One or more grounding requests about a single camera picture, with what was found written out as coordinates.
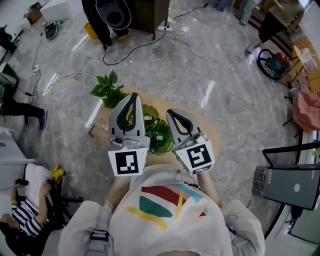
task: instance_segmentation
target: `gray case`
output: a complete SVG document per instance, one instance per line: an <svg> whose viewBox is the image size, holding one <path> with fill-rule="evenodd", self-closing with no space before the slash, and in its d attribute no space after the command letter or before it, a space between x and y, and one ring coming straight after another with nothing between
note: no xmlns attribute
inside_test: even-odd
<svg viewBox="0 0 320 256"><path fill-rule="evenodd" d="M313 210L319 195L320 167L257 167L252 193L266 199Z"/></svg>

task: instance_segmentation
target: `power strip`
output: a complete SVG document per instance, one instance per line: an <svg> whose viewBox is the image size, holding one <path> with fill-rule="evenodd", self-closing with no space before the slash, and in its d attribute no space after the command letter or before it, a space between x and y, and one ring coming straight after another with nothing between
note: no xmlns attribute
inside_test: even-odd
<svg viewBox="0 0 320 256"><path fill-rule="evenodd" d="M159 30L159 31L171 31L172 32L172 27L158 26L157 30Z"/></svg>

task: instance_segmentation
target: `green glass plate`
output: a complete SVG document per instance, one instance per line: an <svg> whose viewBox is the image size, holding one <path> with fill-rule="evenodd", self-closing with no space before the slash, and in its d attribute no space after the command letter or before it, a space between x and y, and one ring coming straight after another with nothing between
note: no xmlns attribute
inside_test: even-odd
<svg viewBox="0 0 320 256"><path fill-rule="evenodd" d="M149 151L154 155L164 155L169 152L174 142L166 121L159 118L159 112L149 105L142 105L145 132L151 137ZM127 115L127 121L132 125L132 110Z"/></svg>

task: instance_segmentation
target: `bucket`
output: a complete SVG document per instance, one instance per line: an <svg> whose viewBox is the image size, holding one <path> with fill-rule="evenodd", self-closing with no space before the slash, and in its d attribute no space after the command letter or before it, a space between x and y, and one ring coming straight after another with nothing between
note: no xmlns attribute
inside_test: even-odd
<svg viewBox="0 0 320 256"><path fill-rule="evenodd" d="M98 39L96 32L94 31L89 22L84 25L84 29L92 39Z"/></svg>

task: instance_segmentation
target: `white cube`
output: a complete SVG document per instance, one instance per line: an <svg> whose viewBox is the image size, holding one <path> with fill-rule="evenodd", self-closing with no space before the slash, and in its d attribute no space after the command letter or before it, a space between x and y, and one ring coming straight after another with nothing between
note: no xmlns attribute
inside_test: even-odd
<svg viewBox="0 0 320 256"><path fill-rule="evenodd" d="M74 18L81 10L81 0L51 0L40 12L47 22Z"/></svg>

